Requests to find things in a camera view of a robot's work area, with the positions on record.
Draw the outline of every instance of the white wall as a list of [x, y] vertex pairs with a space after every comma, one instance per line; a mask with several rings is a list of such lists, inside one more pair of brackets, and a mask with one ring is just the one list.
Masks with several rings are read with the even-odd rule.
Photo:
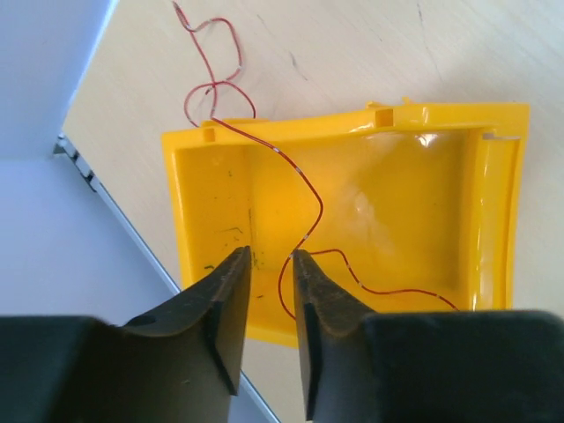
[[171, 293], [66, 157], [0, 162], [0, 314], [125, 323]]
[[0, 0], [0, 159], [47, 157], [116, 0]]

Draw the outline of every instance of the wooden table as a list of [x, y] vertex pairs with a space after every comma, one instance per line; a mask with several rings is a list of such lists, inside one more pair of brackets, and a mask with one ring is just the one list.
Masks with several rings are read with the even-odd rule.
[[[182, 0], [191, 22], [230, 19], [240, 85], [260, 117], [345, 112], [367, 100], [531, 104], [516, 245], [515, 305], [564, 315], [564, 6], [558, 1]], [[220, 77], [236, 66], [226, 29], [200, 40]], [[158, 259], [179, 266], [160, 134], [188, 128], [186, 92], [208, 82], [168, 0], [122, 0], [64, 131]], [[207, 113], [205, 103], [196, 116]], [[248, 116], [221, 90], [219, 116]], [[247, 344], [244, 370], [282, 421], [303, 421], [295, 350]]]

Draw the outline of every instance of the plastic tray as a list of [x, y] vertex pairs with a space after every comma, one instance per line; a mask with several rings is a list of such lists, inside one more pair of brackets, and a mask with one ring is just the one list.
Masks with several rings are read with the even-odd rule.
[[[408, 100], [297, 121], [226, 120], [288, 154], [320, 192], [325, 213], [304, 249], [342, 249], [372, 289], [431, 290], [467, 310], [511, 306], [528, 121], [525, 104]], [[297, 345], [276, 284], [315, 220], [314, 196], [276, 153], [214, 122], [164, 134], [163, 148], [182, 285], [250, 245], [247, 335]], [[315, 259], [377, 311], [448, 309], [421, 294], [364, 292], [340, 256]], [[283, 294], [293, 309], [291, 265]]]

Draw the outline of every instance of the copper wire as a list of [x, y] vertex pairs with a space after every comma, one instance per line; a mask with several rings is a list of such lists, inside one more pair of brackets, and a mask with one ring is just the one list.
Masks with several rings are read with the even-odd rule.
[[[221, 125], [222, 127], [226, 128], [228, 130], [231, 130], [232, 132], [235, 132], [236, 134], [239, 134], [243, 137], [246, 137], [246, 138], [260, 144], [260, 145], [264, 145], [265, 147], [270, 148], [276, 154], [281, 156], [293, 168], [293, 170], [298, 173], [300, 178], [306, 183], [308, 188], [311, 190], [312, 194], [315, 196], [317, 203], [319, 203], [319, 212], [317, 214], [317, 217], [315, 218], [313, 225], [311, 225], [311, 227], [306, 232], [306, 234], [300, 239], [300, 241], [292, 249], [292, 252], [285, 258], [285, 260], [282, 264], [282, 268], [280, 269], [280, 273], [278, 275], [278, 284], [277, 284], [278, 299], [279, 299], [280, 304], [282, 305], [282, 308], [284, 309], [284, 311], [290, 317], [292, 317], [292, 319], [295, 320], [295, 315], [290, 311], [290, 309], [286, 305], [286, 302], [284, 301], [284, 296], [282, 294], [282, 279], [284, 277], [286, 267], [288, 266], [288, 264], [290, 263], [290, 260], [293, 257], [293, 252], [296, 251], [297, 249], [299, 249], [303, 245], [303, 243], [306, 241], [306, 239], [309, 238], [311, 236], [311, 234], [314, 232], [314, 230], [317, 228], [317, 225], [319, 224], [319, 222], [320, 222], [320, 220], [323, 216], [323, 211], [324, 211], [323, 200], [322, 200], [321, 196], [319, 195], [319, 193], [317, 192], [317, 190], [315, 189], [314, 185], [311, 183], [311, 181], [307, 178], [307, 176], [303, 173], [303, 171], [298, 167], [298, 165], [296, 165], [296, 163], [287, 154], [282, 152], [279, 148], [277, 148], [275, 145], [272, 145], [268, 141], [265, 141], [265, 140], [263, 140], [259, 137], [255, 137], [254, 135], [251, 135], [248, 132], [245, 132], [244, 130], [240, 130], [240, 129], [234, 127], [233, 125], [231, 125], [227, 122], [224, 122], [221, 119], [218, 119], [217, 117], [215, 117], [215, 112], [216, 112], [216, 109], [217, 109], [217, 106], [218, 106], [218, 97], [219, 97], [217, 88], [220, 85], [227, 85], [227, 86], [230, 86], [231, 88], [233, 88], [235, 91], [237, 91], [247, 101], [247, 103], [250, 105], [250, 107], [252, 109], [253, 118], [256, 118], [256, 107], [255, 107], [255, 104], [253, 103], [252, 99], [250, 99], [250, 97], [239, 86], [237, 86], [236, 84], [234, 84], [232, 82], [233, 79], [235, 79], [241, 73], [241, 71], [243, 69], [243, 57], [242, 57], [242, 52], [241, 52], [241, 46], [240, 46], [239, 40], [237, 38], [237, 34], [236, 34], [234, 26], [231, 24], [231, 22], [229, 22], [227, 19], [224, 19], [224, 18], [214, 18], [214, 19], [206, 20], [205, 22], [201, 23], [199, 26], [192, 27], [189, 24], [188, 19], [186, 18], [186, 15], [184, 15], [184, 12], [182, 11], [181, 7], [176, 2], [173, 2], [173, 5], [174, 5], [174, 10], [176, 11], [176, 15], [178, 16], [178, 19], [180, 20], [180, 22], [182, 24], [182, 27], [184, 29], [186, 29], [186, 31], [188, 31], [190, 38], [194, 42], [194, 45], [196, 46], [196, 49], [197, 49], [199, 55], [202, 57], [202, 60], [203, 60], [204, 65], [205, 65], [205, 67], [208, 71], [208, 74], [210, 76], [210, 81], [211, 81], [211, 82], [206, 83], [206, 84], [197, 85], [196, 87], [192, 88], [188, 92], [188, 94], [186, 95], [186, 99], [184, 100], [184, 114], [188, 118], [189, 122], [192, 125], [194, 125], [195, 127], [199, 127], [199, 125], [192, 119], [192, 117], [189, 113], [189, 102], [196, 92], [198, 92], [199, 90], [202, 90], [204, 88], [207, 88], [204, 95], [207, 95], [209, 92], [212, 92], [212, 94], [213, 94], [213, 100], [212, 100], [212, 104], [211, 104], [211, 111], [210, 111], [209, 119], [211, 121], [214, 121], [215, 123]], [[200, 43], [198, 42], [197, 37], [196, 37], [197, 32], [206, 28], [208, 25], [215, 24], [215, 23], [225, 24], [228, 27], [228, 29], [231, 33], [231, 36], [233, 38], [235, 48], [237, 50], [237, 59], [238, 59], [237, 69], [231, 75], [229, 75], [227, 78], [221, 79], [220, 81], [216, 80], [215, 75], [214, 75], [213, 70], [212, 70], [212, 67], [210, 66], [210, 62], [208, 61], [208, 58], [205, 55], [205, 52], [202, 49], [202, 46], [200, 45]], [[431, 292], [431, 291], [426, 291], [424, 289], [405, 288], [405, 289], [397, 289], [397, 290], [392, 290], [392, 291], [376, 291], [376, 290], [373, 290], [373, 289], [370, 289], [370, 288], [364, 286], [364, 284], [362, 284], [360, 282], [359, 278], [354, 273], [354, 270], [351, 267], [348, 259], [346, 258], [345, 253], [340, 249], [324, 249], [324, 250], [320, 250], [320, 251], [312, 251], [309, 254], [311, 254], [313, 256], [313, 255], [321, 255], [321, 254], [328, 254], [328, 253], [338, 253], [339, 255], [341, 255], [341, 257], [343, 258], [343, 261], [345, 262], [345, 266], [348, 269], [349, 273], [351, 274], [352, 278], [358, 284], [358, 286], [360, 288], [362, 288], [364, 291], [367, 291], [367, 292], [375, 294], [375, 295], [395, 295], [395, 294], [401, 294], [401, 293], [419, 293], [419, 294], [435, 297], [438, 300], [447, 304], [452, 309], [458, 310], [458, 308], [451, 301], [447, 300], [442, 295], [440, 295], [438, 293]]]

